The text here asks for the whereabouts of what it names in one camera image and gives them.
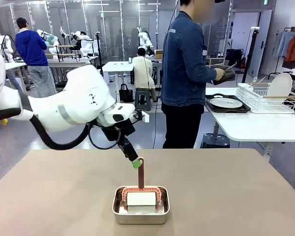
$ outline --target brown table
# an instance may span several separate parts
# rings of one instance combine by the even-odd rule
[[[114,150],[32,150],[0,181],[0,236],[295,235],[295,191],[255,150],[138,150],[169,191],[165,225],[118,225],[137,172]]]

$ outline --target black hair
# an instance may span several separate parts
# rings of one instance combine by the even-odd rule
[[[23,17],[19,17],[16,20],[16,24],[18,25],[18,27],[20,29],[25,28],[27,23],[28,23],[27,20],[25,18],[23,18]]]
[[[139,48],[137,54],[139,56],[145,56],[146,55],[146,50],[144,48]]]
[[[189,5],[191,3],[191,0],[180,0],[180,6],[182,5]]]

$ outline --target dish rack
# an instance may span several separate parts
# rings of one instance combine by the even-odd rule
[[[292,114],[295,109],[295,93],[290,96],[267,96],[271,83],[238,84],[237,97],[254,113]]]

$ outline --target man in blue hoodie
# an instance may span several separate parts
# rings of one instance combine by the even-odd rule
[[[206,83],[220,80],[225,71],[206,67],[204,37],[197,23],[204,22],[214,2],[180,0],[180,12],[164,42],[162,111],[166,116],[163,148],[193,148],[204,112]]]
[[[26,19],[16,20],[20,32],[15,37],[15,47],[28,65],[28,70],[39,97],[48,97],[57,93],[53,75],[48,66],[44,50],[47,45],[35,31],[29,30]]]

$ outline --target metal tray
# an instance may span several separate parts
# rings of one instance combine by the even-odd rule
[[[121,186],[116,189],[113,200],[113,213],[116,222],[123,225],[160,225],[165,224],[170,211],[169,197],[167,189],[158,186],[161,190],[161,202],[157,203],[158,213],[150,214],[129,214],[126,210],[126,203],[122,201],[122,190],[126,186]]]
[[[222,97],[225,98],[231,98],[231,99],[235,99],[237,101],[240,101],[242,103],[241,107],[238,108],[222,108],[222,107],[217,107],[212,105],[209,100],[214,98],[214,96],[220,95]],[[206,106],[210,108],[210,110],[212,110],[213,112],[217,112],[217,113],[247,113],[249,112],[251,109],[250,107],[248,107],[243,101],[241,101],[239,98],[237,98],[234,95],[223,95],[221,93],[216,93],[213,95],[206,95]]]

